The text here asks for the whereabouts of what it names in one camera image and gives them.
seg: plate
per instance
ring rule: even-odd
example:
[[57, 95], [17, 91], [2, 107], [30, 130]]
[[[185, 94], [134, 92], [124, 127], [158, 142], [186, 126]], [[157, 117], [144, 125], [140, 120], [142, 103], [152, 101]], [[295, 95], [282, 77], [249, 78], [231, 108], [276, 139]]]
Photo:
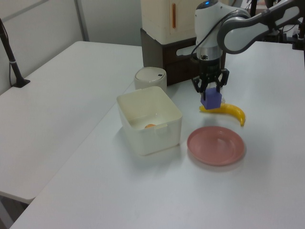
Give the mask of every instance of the plate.
[[187, 139], [187, 147], [199, 161], [212, 166], [232, 164], [244, 156], [244, 142], [234, 131], [207, 126], [193, 131]]

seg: banana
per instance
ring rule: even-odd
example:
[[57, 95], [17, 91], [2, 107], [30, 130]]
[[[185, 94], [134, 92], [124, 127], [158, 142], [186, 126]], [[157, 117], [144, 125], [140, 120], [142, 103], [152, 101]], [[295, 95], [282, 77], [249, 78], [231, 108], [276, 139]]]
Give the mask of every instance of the banana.
[[240, 126], [244, 126], [246, 115], [237, 106], [234, 106], [232, 104], [223, 104], [221, 103], [220, 108], [206, 110], [204, 106], [199, 107], [200, 111], [206, 112], [206, 113], [223, 113], [223, 114], [229, 114], [233, 115], [240, 121]]

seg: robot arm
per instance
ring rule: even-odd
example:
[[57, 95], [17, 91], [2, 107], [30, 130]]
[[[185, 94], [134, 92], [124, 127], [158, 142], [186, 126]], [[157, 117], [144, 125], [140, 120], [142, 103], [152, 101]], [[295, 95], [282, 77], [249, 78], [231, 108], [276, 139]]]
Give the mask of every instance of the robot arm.
[[[221, 70], [222, 52], [238, 54], [256, 40], [305, 15], [305, 0], [282, 0], [263, 13], [250, 18], [241, 8], [230, 7], [218, 0], [206, 0], [195, 11], [196, 48], [200, 75], [193, 78], [197, 92], [206, 100], [206, 88], [216, 83], [216, 91], [227, 83], [229, 71]], [[219, 107], [220, 104], [206, 109]]]
[[230, 54], [248, 49], [256, 40], [305, 15], [304, 0], [283, 0], [250, 19], [234, 17], [223, 23], [217, 34], [220, 48]]

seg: white wall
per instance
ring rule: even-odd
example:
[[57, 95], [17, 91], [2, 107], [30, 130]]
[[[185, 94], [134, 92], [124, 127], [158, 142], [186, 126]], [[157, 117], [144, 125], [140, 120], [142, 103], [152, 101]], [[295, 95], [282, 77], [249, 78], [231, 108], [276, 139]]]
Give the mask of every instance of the white wall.
[[[82, 41], [74, 0], [48, 0], [3, 24], [23, 77]], [[8, 75], [9, 60], [0, 42], [0, 94], [10, 87]]]
[[140, 0], [78, 0], [89, 41], [141, 46]]

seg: brown box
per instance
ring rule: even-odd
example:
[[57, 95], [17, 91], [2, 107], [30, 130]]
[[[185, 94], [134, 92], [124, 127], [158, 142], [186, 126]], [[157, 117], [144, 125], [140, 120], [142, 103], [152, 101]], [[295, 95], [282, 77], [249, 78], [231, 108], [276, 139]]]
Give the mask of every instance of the brown box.
[[177, 56], [179, 49], [195, 45], [196, 38], [162, 45], [141, 29], [144, 67], [163, 68], [167, 73], [167, 85], [192, 79], [199, 75], [199, 66], [190, 55]]

